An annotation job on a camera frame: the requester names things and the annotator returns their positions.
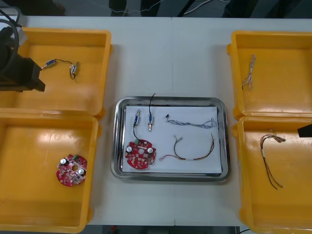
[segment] round circuit board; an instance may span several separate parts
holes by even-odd
[[[82,156],[69,155],[58,163],[57,178],[62,185],[79,185],[86,178],[88,162]]]
[[[143,170],[155,162],[156,149],[146,140],[130,142],[126,148],[125,157],[130,166]]]

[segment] white paper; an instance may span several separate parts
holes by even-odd
[[[204,129],[194,126],[172,125],[166,122],[166,115],[169,119],[180,122],[189,122],[202,124],[211,118],[217,122],[216,107],[151,107],[154,117],[152,131],[148,131],[148,107],[127,106],[125,122],[125,142],[124,152],[130,141],[134,142],[133,135],[133,118],[140,109],[140,119],[135,127],[136,136],[139,139],[147,140],[156,148],[156,160],[153,165],[145,170],[137,170],[127,163],[123,155],[124,172],[155,172],[155,173],[221,173],[220,145],[218,126],[211,129]],[[205,156],[211,146],[212,137],[214,137],[214,150],[211,154],[202,160],[190,161],[179,160],[175,157],[168,156],[162,161],[159,159],[164,155],[174,154],[174,135],[183,140],[176,145],[176,152],[183,158],[198,158]]]

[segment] wire connector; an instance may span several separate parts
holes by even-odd
[[[152,131],[152,124],[153,124],[153,115],[150,114],[147,116],[147,124],[148,124],[148,131]]]
[[[50,60],[50,61],[47,61],[47,62],[45,63],[45,65],[44,65],[43,67],[41,67],[41,69],[44,69],[44,68],[46,68],[46,67],[50,67],[50,66],[52,66],[52,65],[55,64],[55,63],[56,63],[55,59],[52,59],[52,60]]]
[[[133,118],[133,125],[137,125],[140,119],[140,110],[137,110],[136,116]]]

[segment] gray wire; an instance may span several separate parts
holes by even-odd
[[[168,123],[172,124],[172,125],[180,125],[180,126],[194,126],[194,127],[199,127],[199,128],[205,128],[205,129],[210,129],[210,128],[214,128],[216,127],[216,122],[214,121],[213,118],[211,118],[211,120],[208,120],[206,122],[204,122],[203,124],[194,124],[194,123],[189,123],[189,122],[180,122],[177,120],[169,120],[169,115],[166,116],[166,119]]]

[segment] black object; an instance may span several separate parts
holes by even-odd
[[[298,129],[299,137],[312,137],[312,124]]]
[[[18,54],[19,34],[13,22],[0,19],[9,27],[0,31],[0,91],[44,91],[45,84],[39,79],[41,68],[30,58]]]

